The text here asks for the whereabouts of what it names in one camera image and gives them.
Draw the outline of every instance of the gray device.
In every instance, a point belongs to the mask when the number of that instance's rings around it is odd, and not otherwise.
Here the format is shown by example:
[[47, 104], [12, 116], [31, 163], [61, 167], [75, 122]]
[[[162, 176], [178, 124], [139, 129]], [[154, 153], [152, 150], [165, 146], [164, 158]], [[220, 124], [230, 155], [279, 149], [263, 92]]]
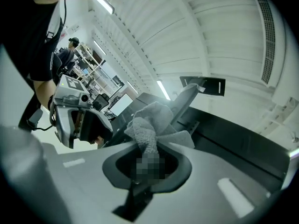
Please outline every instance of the gray device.
[[94, 143], [98, 136], [110, 140], [113, 132], [109, 120], [93, 109], [83, 84], [62, 75], [50, 106], [50, 122], [57, 128], [59, 141], [73, 148], [74, 139]]

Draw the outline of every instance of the floor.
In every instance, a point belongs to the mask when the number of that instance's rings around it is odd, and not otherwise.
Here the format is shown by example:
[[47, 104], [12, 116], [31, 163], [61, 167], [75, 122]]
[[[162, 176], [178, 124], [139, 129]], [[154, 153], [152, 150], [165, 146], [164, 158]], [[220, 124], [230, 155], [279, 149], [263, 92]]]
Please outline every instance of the floor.
[[[38, 127], [47, 128], [50, 126], [49, 121], [49, 111], [42, 107], [43, 115], [38, 122]], [[36, 130], [33, 131], [32, 134], [35, 135], [41, 142], [43, 143], [50, 143], [54, 145], [58, 154], [66, 154], [66, 153], [73, 153], [73, 152], [82, 152], [82, 151], [89, 151], [97, 149], [97, 144], [89, 144], [88, 142], [80, 141], [78, 139], [74, 140], [74, 148], [68, 148], [64, 146], [56, 137], [55, 132], [56, 128], [52, 127], [47, 131]]]

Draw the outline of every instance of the short sleeve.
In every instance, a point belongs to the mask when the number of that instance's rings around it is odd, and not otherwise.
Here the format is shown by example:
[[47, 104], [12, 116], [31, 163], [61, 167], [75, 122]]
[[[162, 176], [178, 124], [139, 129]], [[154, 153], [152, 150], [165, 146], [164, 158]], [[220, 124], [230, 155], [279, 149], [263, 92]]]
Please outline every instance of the short sleeve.
[[59, 42], [59, 38], [63, 29], [60, 19], [60, 27], [57, 34], [47, 43], [43, 44], [39, 54], [30, 66], [30, 79], [35, 81], [49, 81], [52, 79], [52, 64], [54, 51]]

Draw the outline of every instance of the person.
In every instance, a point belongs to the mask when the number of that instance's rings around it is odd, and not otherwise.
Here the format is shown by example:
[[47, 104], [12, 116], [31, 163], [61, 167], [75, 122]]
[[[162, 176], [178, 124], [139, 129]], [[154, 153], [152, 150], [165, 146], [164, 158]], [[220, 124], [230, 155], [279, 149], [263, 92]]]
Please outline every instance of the person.
[[79, 45], [80, 40], [76, 37], [69, 39], [69, 47], [62, 50], [57, 54], [58, 58], [61, 60], [62, 66], [66, 66], [67, 70], [70, 71], [75, 65], [74, 55], [75, 48]]
[[63, 29], [58, 2], [13, 0], [7, 4], [1, 0], [6, 22], [1, 23], [0, 42], [45, 108], [49, 108], [56, 89], [52, 58]]

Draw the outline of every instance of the white screen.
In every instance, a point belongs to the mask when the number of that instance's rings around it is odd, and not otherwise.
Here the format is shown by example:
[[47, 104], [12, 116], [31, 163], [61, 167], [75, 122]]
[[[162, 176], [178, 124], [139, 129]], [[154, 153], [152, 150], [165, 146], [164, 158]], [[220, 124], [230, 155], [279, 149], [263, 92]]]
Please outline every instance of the white screen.
[[130, 98], [129, 95], [124, 94], [121, 99], [119, 101], [116, 102], [115, 105], [112, 106], [112, 108], [110, 109], [110, 111], [119, 116], [121, 114], [121, 112], [123, 112], [125, 110], [125, 108], [127, 108], [129, 106], [129, 104], [131, 104], [133, 102], [133, 100]]

